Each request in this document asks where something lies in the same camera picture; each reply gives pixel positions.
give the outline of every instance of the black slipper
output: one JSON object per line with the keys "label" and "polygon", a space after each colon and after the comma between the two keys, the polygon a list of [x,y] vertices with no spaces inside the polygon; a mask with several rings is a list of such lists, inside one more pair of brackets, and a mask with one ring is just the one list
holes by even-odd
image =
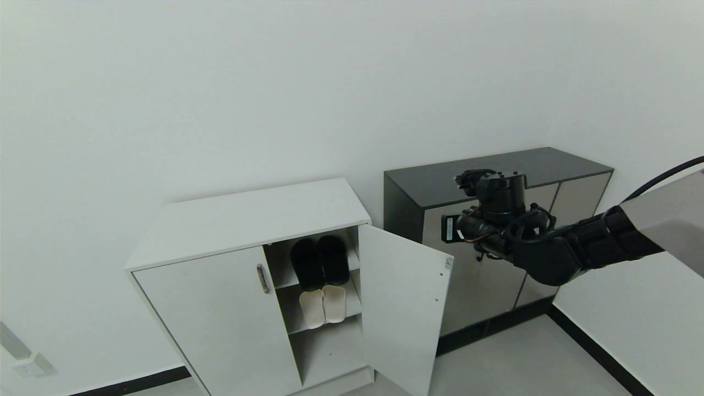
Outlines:
{"label": "black slipper", "polygon": [[330,285],[343,285],[350,280],[350,267],[347,262],[345,242],[333,235],[320,237],[318,254],[325,272],[325,280]]}
{"label": "black slipper", "polygon": [[306,238],[296,242],[291,248],[291,264],[301,289],[310,292],[325,286],[325,275],[312,239]]}

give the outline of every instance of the white floor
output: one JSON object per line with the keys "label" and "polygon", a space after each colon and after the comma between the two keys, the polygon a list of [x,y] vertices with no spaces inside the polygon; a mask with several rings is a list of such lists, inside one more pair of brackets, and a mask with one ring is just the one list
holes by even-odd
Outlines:
{"label": "white floor", "polygon": [[[202,396],[192,379],[133,394]],[[435,361],[431,396],[630,394],[547,316],[533,319]],[[377,374],[345,396],[408,396]]]}

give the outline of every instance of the shoe cabinet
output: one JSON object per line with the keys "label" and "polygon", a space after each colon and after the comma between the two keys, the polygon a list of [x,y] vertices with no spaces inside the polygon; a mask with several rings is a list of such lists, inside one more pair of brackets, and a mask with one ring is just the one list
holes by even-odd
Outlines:
{"label": "shoe cabinet", "polygon": [[[308,330],[289,252],[347,246],[346,319]],[[210,396],[428,393],[453,257],[375,228],[342,178],[165,205],[125,271]]]}

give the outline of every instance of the cabinet handle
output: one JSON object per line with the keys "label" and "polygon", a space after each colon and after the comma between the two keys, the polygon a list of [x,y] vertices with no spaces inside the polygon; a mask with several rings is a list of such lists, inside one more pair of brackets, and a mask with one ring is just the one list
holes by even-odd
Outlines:
{"label": "cabinet handle", "polygon": [[261,264],[257,264],[257,273],[259,273],[259,281],[262,283],[262,289],[264,290],[264,294],[268,295],[271,289],[269,289],[269,286],[266,284],[266,278],[264,277],[264,266]]}

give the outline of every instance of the slipper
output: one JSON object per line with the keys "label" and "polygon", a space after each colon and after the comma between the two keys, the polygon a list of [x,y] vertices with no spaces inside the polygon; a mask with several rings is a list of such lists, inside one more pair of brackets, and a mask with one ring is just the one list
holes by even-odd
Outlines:
{"label": "slipper", "polygon": [[325,285],[325,274],[322,272],[315,242],[306,238],[299,240],[291,248],[291,265],[298,278],[301,289],[310,292]]}
{"label": "slipper", "polygon": [[347,291],[344,287],[326,285],[322,289],[325,323],[340,323],[347,314]]}
{"label": "slipper", "polygon": [[325,280],[330,285],[343,285],[350,280],[350,267],[347,262],[345,242],[333,235],[320,237],[318,254]]}
{"label": "slipper", "polygon": [[325,312],[322,308],[322,290],[303,292],[298,298],[303,311],[303,322],[306,327],[319,328],[325,324]]}

